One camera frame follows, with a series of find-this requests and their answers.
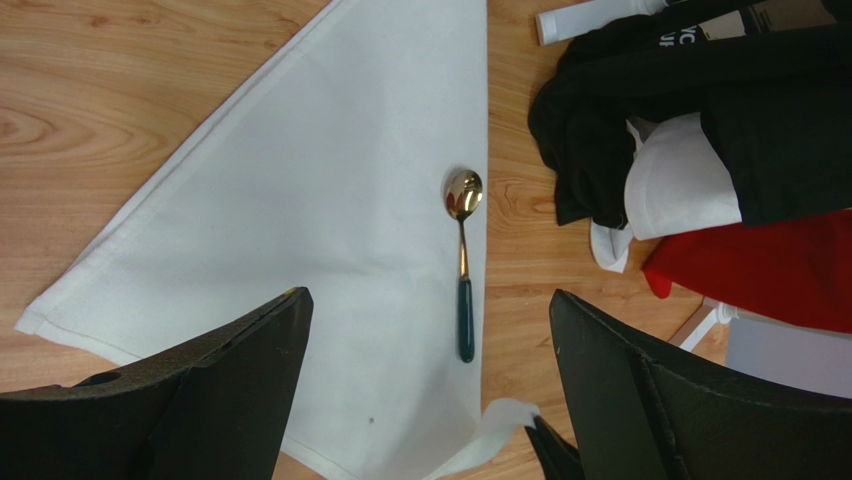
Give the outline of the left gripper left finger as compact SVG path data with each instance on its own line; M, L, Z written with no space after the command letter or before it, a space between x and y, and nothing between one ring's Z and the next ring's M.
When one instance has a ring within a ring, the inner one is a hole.
M5 479L268 479L313 313L299 287L148 358L1 397Z

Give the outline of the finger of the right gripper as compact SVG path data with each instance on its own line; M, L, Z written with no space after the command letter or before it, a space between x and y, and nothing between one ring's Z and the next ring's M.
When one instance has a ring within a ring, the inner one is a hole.
M525 431L546 480L585 480L576 447L565 441L540 415Z

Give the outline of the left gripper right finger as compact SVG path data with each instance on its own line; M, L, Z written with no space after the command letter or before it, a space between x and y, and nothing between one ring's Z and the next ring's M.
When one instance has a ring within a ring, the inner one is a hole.
M563 290L556 361L588 479L847 479L851 403L720 366Z

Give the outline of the white cloth napkin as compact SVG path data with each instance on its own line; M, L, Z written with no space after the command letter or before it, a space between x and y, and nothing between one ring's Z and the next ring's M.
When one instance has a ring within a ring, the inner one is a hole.
M462 169L488 169L485 3L334 1L16 327L117 369L304 287L310 334L279 454L327 479L475 468L537 408L483 407L481 358L458 355L444 187ZM477 347L485 211L464 227Z

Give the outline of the gold spoon green handle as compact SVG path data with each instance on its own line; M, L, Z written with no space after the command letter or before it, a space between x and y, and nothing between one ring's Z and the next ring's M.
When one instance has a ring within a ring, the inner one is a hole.
M464 363L471 363L476 354L473 293L470 279L469 255L464 222L473 215L484 195L480 176L473 170L453 173L446 182L444 205L459 228L459 268L457 282L457 351Z

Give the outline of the red t-shirt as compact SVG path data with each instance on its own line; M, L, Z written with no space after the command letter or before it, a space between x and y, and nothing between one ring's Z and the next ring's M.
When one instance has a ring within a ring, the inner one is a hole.
M664 238L643 266L653 293L678 284L794 326L851 331L851 213Z

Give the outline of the white flower print t-shirt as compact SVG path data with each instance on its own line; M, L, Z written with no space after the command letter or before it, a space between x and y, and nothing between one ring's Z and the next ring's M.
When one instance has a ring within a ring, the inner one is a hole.
M625 190L627 225L622 229L590 224L590 246L597 265L625 270L632 240L740 223L731 176L711 146L698 113L660 124L629 120L636 144Z

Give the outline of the black t-shirt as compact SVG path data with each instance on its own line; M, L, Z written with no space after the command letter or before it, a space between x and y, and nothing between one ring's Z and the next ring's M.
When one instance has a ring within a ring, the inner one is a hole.
M627 222L631 118L695 114L744 223L851 205L851 5L683 1L573 40L528 126L554 171L556 220Z

